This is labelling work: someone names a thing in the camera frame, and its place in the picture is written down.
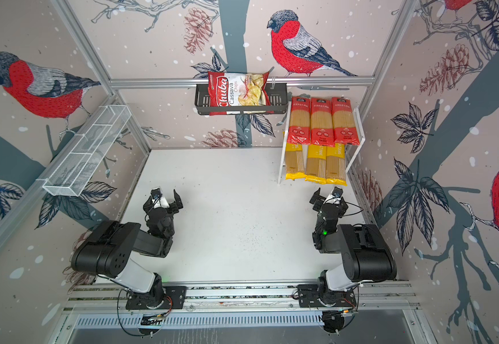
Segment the yellow pasta bag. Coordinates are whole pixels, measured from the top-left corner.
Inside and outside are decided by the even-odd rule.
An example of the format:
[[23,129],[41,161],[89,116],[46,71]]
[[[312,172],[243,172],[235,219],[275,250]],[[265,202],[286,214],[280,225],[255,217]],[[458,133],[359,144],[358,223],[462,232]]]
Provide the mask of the yellow pasta bag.
[[305,180],[313,183],[326,183],[326,153],[325,146],[309,145],[305,169]]
[[337,143],[327,147],[326,151],[326,183],[347,186],[345,146]]
[[305,164],[301,144],[288,143],[285,150],[286,179],[304,179]]

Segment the red spaghetti bag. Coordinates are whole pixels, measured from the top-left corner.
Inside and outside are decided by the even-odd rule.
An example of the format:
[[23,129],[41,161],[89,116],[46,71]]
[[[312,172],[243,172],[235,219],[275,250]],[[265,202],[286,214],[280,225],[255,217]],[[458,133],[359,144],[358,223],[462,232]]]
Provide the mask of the red spaghetti bag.
[[331,102],[313,97],[311,99],[311,144],[334,147],[335,138]]
[[311,99],[309,98],[292,98],[288,143],[301,145],[311,143]]
[[360,139],[350,100],[343,97],[333,97],[331,105],[335,142],[359,146]]

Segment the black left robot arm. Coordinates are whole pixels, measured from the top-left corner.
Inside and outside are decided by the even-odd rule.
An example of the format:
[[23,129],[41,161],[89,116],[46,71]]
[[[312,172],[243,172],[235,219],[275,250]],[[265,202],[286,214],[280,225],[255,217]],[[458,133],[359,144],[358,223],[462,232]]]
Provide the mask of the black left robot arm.
[[186,288],[165,287],[162,276],[131,258],[133,252],[153,258],[169,254],[175,234],[174,215],[184,207],[179,194],[174,191],[173,195],[174,200],[168,202],[160,188],[151,190],[142,206],[147,230],[135,222],[102,222],[73,253],[72,269],[122,286],[127,310],[182,309]]

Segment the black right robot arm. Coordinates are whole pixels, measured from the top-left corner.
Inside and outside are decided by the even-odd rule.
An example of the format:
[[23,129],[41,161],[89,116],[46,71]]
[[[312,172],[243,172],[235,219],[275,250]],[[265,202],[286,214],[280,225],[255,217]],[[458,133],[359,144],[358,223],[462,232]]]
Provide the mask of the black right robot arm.
[[324,255],[339,255],[341,263],[321,272],[318,301],[326,307],[340,302],[353,307],[351,292],[364,283],[395,280],[397,267],[390,248],[374,224],[339,224],[348,210],[343,190],[335,187],[328,196],[317,190],[310,199],[317,212],[312,233],[316,250]]

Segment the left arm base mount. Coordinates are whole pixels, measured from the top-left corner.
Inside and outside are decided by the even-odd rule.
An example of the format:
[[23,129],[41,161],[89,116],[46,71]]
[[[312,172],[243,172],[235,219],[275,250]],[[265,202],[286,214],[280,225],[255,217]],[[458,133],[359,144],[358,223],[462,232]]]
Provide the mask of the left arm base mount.
[[186,286],[155,286],[147,293],[128,292],[127,310],[180,310],[184,306]]

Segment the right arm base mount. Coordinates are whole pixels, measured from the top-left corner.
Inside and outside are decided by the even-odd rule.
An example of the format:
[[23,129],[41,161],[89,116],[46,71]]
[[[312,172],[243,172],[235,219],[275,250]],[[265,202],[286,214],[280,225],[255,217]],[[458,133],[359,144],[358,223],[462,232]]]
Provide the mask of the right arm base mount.
[[356,309],[357,302],[352,291],[331,291],[323,285],[300,284],[292,294],[301,308],[349,308]]

